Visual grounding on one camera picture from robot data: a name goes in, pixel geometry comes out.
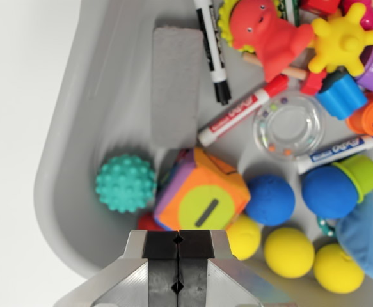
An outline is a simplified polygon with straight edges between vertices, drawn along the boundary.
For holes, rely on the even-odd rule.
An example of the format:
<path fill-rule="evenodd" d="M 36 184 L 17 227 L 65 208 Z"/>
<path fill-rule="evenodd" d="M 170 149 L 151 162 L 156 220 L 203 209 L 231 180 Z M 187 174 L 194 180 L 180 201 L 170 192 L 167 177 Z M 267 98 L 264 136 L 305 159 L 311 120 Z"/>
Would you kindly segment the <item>black padded gripper right finger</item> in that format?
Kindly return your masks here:
<path fill-rule="evenodd" d="M 178 306 L 294 306 L 231 252 L 224 230 L 181 230 Z"/>

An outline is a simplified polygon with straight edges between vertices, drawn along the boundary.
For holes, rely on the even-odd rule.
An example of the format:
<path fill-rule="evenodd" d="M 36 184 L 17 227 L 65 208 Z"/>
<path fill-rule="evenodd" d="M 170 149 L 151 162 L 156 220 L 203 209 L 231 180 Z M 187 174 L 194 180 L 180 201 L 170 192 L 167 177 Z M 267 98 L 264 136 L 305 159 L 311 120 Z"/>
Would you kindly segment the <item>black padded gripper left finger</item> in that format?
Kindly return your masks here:
<path fill-rule="evenodd" d="M 178 232 L 133 230 L 124 253 L 55 306 L 177 306 Z"/>

